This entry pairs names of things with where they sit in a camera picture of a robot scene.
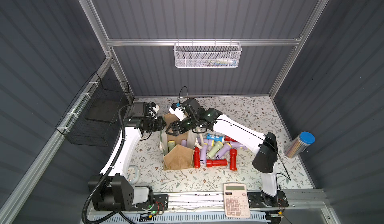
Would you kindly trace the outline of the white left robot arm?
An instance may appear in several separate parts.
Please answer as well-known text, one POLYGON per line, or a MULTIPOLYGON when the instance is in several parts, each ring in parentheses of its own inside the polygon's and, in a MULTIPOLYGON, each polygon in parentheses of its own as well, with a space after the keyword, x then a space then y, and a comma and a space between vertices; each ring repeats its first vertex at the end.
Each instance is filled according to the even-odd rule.
POLYGON ((100 174, 92 176, 88 182, 92 204, 97 211, 130 211, 134 206, 147 209, 154 204, 153 189, 131 184, 128 168, 143 133, 161 131, 166 122, 162 117, 128 117, 120 124, 119 143, 100 174))

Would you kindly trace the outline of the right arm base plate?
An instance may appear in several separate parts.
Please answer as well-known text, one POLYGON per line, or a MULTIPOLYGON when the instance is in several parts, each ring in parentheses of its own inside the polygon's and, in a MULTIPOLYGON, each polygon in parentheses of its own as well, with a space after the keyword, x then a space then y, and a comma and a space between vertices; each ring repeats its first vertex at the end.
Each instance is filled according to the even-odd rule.
POLYGON ((289 202, 286 194, 278 191, 277 195, 272 197, 264 192, 247 192, 250 208, 287 208, 289 202))

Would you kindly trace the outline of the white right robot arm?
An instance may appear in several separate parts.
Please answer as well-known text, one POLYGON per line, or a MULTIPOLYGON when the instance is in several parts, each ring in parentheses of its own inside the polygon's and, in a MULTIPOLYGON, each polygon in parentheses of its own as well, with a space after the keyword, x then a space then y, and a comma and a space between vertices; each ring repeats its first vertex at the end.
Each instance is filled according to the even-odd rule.
POLYGON ((251 130, 214 108, 204 110, 201 107, 193 112, 183 111, 181 107, 170 107, 169 112, 178 120, 170 124, 167 134, 178 136, 196 127, 202 127, 229 136, 247 147, 256 155, 252 165, 261 174, 262 193, 269 197, 276 197, 278 183, 275 166, 278 161, 278 146, 273 133, 263 134, 251 130))

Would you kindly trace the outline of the pale green flashlight top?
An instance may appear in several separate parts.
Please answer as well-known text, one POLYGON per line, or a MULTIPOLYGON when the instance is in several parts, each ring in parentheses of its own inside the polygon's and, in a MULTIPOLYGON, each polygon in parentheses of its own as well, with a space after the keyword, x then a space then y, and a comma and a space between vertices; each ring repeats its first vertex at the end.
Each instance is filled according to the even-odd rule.
POLYGON ((175 148, 176 142, 174 140, 170 140, 168 141, 167 146, 168 146, 169 152, 171 152, 175 148))

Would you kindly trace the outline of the red flashlight top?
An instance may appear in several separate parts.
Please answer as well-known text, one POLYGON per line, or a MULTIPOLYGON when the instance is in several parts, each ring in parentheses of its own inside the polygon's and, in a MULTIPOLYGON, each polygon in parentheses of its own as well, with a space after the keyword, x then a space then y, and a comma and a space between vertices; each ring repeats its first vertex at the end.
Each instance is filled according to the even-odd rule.
POLYGON ((229 137, 229 136, 225 136, 225 141, 226 142, 237 142, 236 140, 234 140, 234 139, 232 139, 231 137, 229 137))

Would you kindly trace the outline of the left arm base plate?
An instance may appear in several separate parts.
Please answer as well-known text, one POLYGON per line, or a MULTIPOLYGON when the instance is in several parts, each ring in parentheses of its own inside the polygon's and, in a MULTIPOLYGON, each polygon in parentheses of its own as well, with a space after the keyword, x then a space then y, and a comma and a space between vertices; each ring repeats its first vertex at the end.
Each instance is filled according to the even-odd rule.
POLYGON ((168 209, 169 195, 154 195, 144 203, 134 204, 129 212, 166 211, 168 209))

